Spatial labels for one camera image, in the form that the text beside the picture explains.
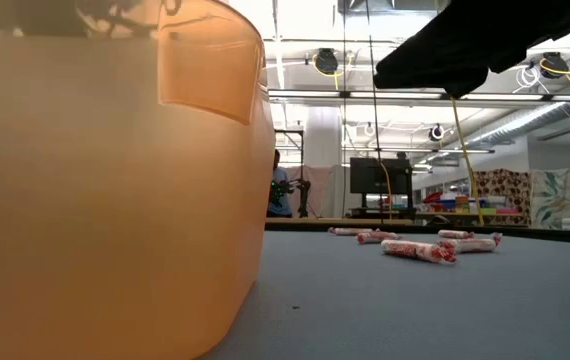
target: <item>person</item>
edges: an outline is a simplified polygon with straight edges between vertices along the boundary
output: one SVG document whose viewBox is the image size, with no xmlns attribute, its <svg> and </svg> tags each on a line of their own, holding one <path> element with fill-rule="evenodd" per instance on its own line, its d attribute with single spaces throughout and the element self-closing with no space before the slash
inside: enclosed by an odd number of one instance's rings
<svg viewBox="0 0 570 360">
<path fill-rule="evenodd" d="M 292 217 L 292 209 L 289 207 L 289 200 L 287 200 L 287 194 L 291 191 L 289 190 L 289 181 L 287 179 L 287 173 L 282 168 L 278 167 L 278 162 L 281 160 L 281 153 L 276 150 L 274 152 L 274 166 L 272 174 L 272 188 L 270 189 L 270 198 L 274 195 L 275 187 L 280 186 L 283 191 L 280 196 L 275 199 L 275 201 L 270 200 L 267 206 L 267 217 Z"/>
</svg>

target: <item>gray felt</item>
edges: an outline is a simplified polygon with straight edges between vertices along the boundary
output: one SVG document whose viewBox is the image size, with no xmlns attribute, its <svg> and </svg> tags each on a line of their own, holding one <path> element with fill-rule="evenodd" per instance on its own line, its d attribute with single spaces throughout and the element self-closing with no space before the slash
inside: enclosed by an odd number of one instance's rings
<svg viewBox="0 0 570 360">
<path fill-rule="evenodd" d="M 508 237 L 448 266 L 268 232 L 258 280 L 203 359 L 570 360 L 570 244 Z"/>
</svg>

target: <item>monitor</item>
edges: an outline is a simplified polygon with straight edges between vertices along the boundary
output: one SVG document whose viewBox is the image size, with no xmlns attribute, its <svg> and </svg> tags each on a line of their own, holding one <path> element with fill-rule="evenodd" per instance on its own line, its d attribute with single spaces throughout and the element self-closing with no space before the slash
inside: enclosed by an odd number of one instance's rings
<svg viewBox="0 0 570 360">
<path fill-rule="evenodd" d="M 407 159 L 382 159 L 389 174 L 393 195 L 412 192 L 412 167 Z M 350 158 L 350 192 L 352 194 L 387 194 L 385 172 L 373 158 Z"/>
</svg>

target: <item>candy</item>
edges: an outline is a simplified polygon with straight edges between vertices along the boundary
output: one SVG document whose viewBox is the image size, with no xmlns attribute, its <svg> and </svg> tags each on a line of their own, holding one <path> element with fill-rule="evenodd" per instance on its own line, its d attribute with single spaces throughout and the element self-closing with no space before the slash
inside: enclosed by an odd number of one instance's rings
<svg viewBox="0 0 570 360">
<path fill-rule="evenodd" d="M 440 240 L 440 246 L 454 246 L 456 253 L 466 252 L 490 252 L 494 251 L 498 244 L 501 242 L 503 234 L 493 233 L 490 235 L 491 239 L 447 239 Z"/>
<path fill-rule="evenodd" d="M 334 235 L 358 235 L 361 233 L 373 232 L 372 229 L 353 229 L 353 228 L 329 228 L 328 232 Z"/>
<path fill-rule="evenodd" d="M 441 230 L 438 232 L 438 236 L 448 239 L 471 239 L 474 237 L 474 233 L 467 231 Z"/>
<path fill-rule="evenodd" d="M 413 241 L 383 240 L 381 246 L 387 255 L 420 259 L 433 263 L 456 262 L 454 246 L 449 243 L 439 246 Z"/>
<path fill-rule="evenodd" d="M 402 238 L 402 236 L 396 235 L 395 233 L 378 230 L 356 235 L 356 240 L 358 240 L 359 244 L 380 244 L 383 240 L 400 240 Z"/>
</svg>

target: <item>wall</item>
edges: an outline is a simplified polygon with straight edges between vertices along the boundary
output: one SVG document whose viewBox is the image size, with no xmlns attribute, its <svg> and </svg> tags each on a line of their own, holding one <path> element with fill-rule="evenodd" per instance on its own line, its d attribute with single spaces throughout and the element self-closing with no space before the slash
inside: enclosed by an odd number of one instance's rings
<svg viewBox="0 0 570 360">
<path fill-rule="evenodd" d="M 527 137 L 521 136 L 514 140 L 512 145 L 498 145 L 494 147 L 494 154 L 470 155 L 470 162 L 474 171 L 488 171 L 494 169 L 508 169 L 511 171 L 526 172 L 530 169 Z M 454 180 L 467 178 L 467 164 L 461 158 L 460 166 L 434 167 L 432 174 L 414 176 L 412 186 L 422 189 L 427 186 L 442 184 Z"/>
<path fill-rule="evenodd" d="M 529 163 L 532 169 L 556 170 L 570 168 L 570 145 L 548 144 L 530 139 Z"/>
</svg>

